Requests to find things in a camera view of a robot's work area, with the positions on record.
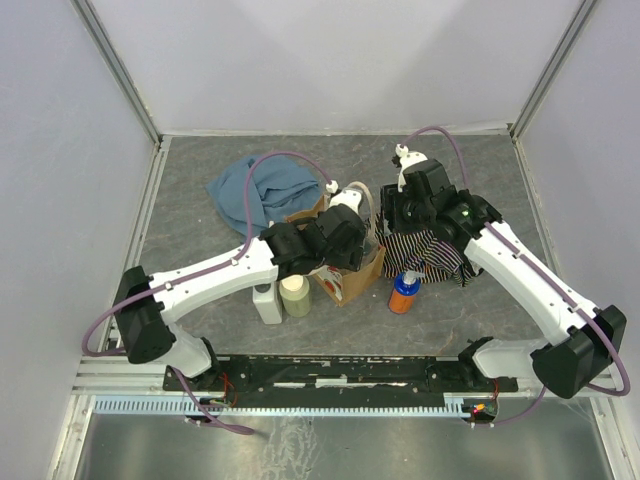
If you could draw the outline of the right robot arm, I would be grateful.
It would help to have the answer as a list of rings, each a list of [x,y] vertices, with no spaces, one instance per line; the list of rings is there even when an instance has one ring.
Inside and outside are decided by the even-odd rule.
[[[629,376],[619,350],[625,315],[614,305],[600,308],[561,281],[518,239],[488,201],[457,189],[444,166],[406,149],[395,154],[398,179],[381,189],[382,217],[394,233],[426,229],[463,259],[491,275],[537,324],[538,340],[491,339],[457,367],[459,382],[478,391],[496,377],[537,378],[558,397],[595,389],[595,378],[616,366],[622,387]]]

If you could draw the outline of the white bottle with grey cap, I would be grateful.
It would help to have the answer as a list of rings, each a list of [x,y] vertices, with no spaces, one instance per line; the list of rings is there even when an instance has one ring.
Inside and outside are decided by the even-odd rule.
[[[282,323],[282,303],[275,282],[254,286],[252,289],[252,301],[265,325]]]

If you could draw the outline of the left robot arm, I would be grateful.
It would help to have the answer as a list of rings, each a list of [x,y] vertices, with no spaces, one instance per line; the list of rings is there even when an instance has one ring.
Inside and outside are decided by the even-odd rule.
[[[210,343],[185,332],[179,320],[191,311],[239,290],[269,285],[323,267],[356,271],[366,227],[346,205],[314,217],[280,222],[246,245],[169,272],[125,271],[114,316],[127,360],[160,361],[180,371],[199,390],[215,387],[221,368]]]

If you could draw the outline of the clear bottle with grey cap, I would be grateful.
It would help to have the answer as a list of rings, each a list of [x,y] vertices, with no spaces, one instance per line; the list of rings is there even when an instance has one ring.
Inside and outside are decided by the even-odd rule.
[[[363,243],[363,255],[361,267],[364,268],[372,263],[379,251],[380,244],[375,238],[366,237]]]

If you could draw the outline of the orange bottle with blue cap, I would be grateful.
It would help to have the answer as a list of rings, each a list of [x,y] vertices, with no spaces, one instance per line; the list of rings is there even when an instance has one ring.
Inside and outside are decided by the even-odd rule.
[[[399,273],[393,284],[393,290],[388,301],[388,308],[395,314],[407,313],[415,300],[425,278],[423,272],[408,270]]]

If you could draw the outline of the white bottle with cream cap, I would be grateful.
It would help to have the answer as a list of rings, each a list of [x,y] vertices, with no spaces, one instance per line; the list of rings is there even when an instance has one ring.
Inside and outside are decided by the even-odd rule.
[[[311,311],[310,284],[305,276],[291,275],[282,279],[279,282],[279,293],[289,316],[301,318]]]

